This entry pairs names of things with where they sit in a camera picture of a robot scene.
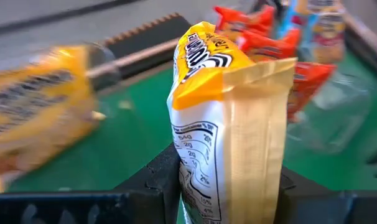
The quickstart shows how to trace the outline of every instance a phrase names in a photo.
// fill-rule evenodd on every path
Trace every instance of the printed numbers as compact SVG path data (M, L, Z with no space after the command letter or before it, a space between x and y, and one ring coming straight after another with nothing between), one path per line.
M189 147L189 148L191 148L191 149L193 148L193 145L192 145L191 143L188 143L188 142L185 142L185 143L184 143L184 146L185 146L185 147Z
M201 174L201 181L206 184L209 184L208 177L204 177L202 174Z
M212 146L212 143L211 143L211 137L209 137L209 135L207 134L204 134L204 141L206 141L210 146Z
M192 157L195 158L195 152L189 151L189 152L188 152L188 155L189 155L189 156L192 156Z
M207 198L203 198L203 197L201 197L201 202L202 202L204 205L212 206L212 203L211 203L211 200L210 200L210 199L207 199Z
M183 135L183 136L179 136L179 139L180 140L184 140L184 139L192 139L193 137L191 137L191 135Z
M212 213L213 213L212 209L210 209L210 208L204 208L203 211L204 211L206 214L212 214Z

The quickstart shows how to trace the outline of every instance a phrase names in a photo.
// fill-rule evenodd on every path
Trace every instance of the gray floor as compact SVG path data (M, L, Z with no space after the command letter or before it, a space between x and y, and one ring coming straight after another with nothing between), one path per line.
M344 0L348 12L377 34L377 0Z
M57 12L69 6L105 0L2 0L0 24ZM216 4L234 5L239 0L142 0L106 11L0 35L0 60L55 44L95 42L133 29L145 22L178 12L191 23L201 21Z

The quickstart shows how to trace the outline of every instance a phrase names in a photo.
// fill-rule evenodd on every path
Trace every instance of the orange snack package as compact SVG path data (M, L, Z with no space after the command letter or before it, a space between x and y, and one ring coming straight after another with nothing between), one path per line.
M238 38L237 44L252 61L275 60L294 57L300 41L300 30L291 29L281 40L273 40L258 33L246 30Z
M264 6L260 12L251 15L219 6L215 6L215 11L220 15L216 31L233 42L244 30L251 30L263 36L271 33L274 20L274 8L271 6Z
M309 102L320 86L331 77L334 65L323 65L313 62L297 62L295 66L294 86L288 97L288 120Z

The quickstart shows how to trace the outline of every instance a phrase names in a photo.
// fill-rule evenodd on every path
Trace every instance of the plastic wrapper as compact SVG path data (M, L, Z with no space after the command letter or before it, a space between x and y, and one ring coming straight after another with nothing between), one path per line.
M235 42L244 30L251 30L259 35L269 36L274 20L274 8L264 6L261 11L246 15L241 11L226 7L215 7L220 18L216 29L219 34Z
M300 159L305 151L342 152L363 124L370 106L364 81L335 72L304 111L296 113L296 123L288 125L285 156Z
M179 40L167 99L189 222L273 223L295 58L253 63L202 22Z
M312 62L297 62L295 66L294 86L288 97L288 119L295 121L295 113L300 111L317 90L331 77L334 65L322 65Z
M273 40L246 30L238 38L237 44L252 61L260 62L294 57L299 41L299 29L290 30L281 40Z
M285 34L293 28L303 28L307 22L307 15L309 13L307 1L308 0L291 0L289 2L279 32L277 33L278 37L285 36Z
M345 54L343 9L329 8L311 14L304 28L302 50L314 62L335 63Z
M0 60L0 192L105 118L86 75L97 49L66 45Z

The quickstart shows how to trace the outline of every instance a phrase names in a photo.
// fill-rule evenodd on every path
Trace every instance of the yellow wrapper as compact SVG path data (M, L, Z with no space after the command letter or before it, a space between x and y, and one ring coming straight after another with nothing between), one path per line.
M86 58L84 47L59 47L0 72L0 192L94 128Z
M296 59L254 64L201 22L174 61L167 105L188 218L272 224Z

